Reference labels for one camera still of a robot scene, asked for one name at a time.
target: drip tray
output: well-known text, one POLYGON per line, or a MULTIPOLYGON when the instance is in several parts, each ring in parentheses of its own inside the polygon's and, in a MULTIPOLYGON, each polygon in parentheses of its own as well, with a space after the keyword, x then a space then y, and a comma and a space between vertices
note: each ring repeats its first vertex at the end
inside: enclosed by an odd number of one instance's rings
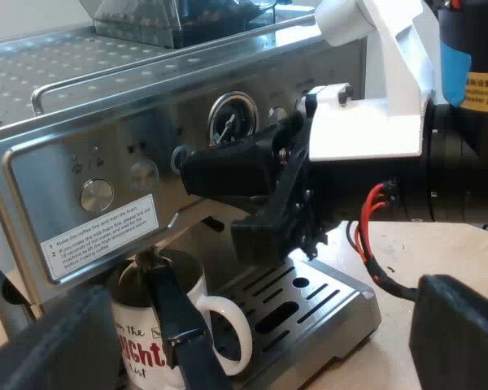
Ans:
MULTIPOLYGON (((253 356, 233 387, 298 388, 325 363, 345 357, 380 324, 373 290, 317 259, 288 258, 226 284, 217 295, 237 303, 250 323, 253 356)), ((240 358, 237 335, 211 315, 216 349, 240 358)))

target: table surface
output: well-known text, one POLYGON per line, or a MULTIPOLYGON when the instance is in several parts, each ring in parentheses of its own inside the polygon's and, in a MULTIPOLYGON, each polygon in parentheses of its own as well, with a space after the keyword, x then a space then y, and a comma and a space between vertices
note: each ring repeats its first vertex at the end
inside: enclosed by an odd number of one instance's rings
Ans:
MULTIPOLYGON (((395 280, 417 286, 423 274, 448 274, 488 297, 488 232, 466 224, 370 223, 373 252, 395 280)), ((345 224, 319 247, 319 259, 373 286, 381 325, 351 355, 331 363, 308 386, 309 390, 420 389, 408 337, 413 303, 379 289, 368 276, 345 237, 345 224)))

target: round button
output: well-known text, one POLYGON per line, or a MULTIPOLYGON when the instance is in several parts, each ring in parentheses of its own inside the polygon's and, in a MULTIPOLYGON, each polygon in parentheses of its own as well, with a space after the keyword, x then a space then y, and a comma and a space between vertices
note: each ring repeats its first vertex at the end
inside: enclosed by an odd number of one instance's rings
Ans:
POLYGON ((181 165, 185 162, 191 154, 191 148, 188 145, 179 145, 172 152, 170 160, 170 168, 176 175, 181 174, 181 165))
POLYGON ((159 179, 157 166, 151 160, 136 162, 130 168, 132 186, 141 191, 152 189, 159 179))
POLYGON ((89 180, 81 190, 81 207, 90 213, 101 213, 111 205, 114 191, 108 181, 103 179, 89 180))

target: mug handle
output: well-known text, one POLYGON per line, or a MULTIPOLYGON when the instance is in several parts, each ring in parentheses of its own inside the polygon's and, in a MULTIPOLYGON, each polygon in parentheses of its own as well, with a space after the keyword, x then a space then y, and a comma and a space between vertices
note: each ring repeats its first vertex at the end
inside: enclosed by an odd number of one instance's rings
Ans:
POLYGON ((215 311, 225 317, 237 333, 238 343, 241 347, 241 360, 238 362, 230 360, 215 350, 214 352, 219 359, 222 368, 226 375, 236 375, 244 370, 251 360, 251 350, 253 348, 253 339, 251 337, 250 324, 247 322, 246 316, 242 310, 231 302, 229 299, 223 297, 213 297, 201 295, 197 300, 196 306, 199 311, 215 311))

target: coffee mug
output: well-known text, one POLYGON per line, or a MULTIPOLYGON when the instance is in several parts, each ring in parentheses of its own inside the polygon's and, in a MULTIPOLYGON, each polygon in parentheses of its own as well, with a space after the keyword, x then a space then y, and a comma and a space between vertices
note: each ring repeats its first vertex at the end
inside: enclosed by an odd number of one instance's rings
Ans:
MULTIPOLYGON (((225 317, 235 329, 241 359, 238 362, 230 360, 214 350, 226 375, 236 375, 244 370, 251 359, 252 339, 250 325, 242 310, 229 299, 207 295, 203 267, 196 259, 170 249, 164 249, 160 254, 170 260, 177 282, 201 312, 210 331, 210 311, 225 317)), ((184 389, 179 368, 172 370, 167 366, 159 321, 135 262, 116 268, 107 287, 112 296, 112 312, 130 380, 142 390, 184 389)))

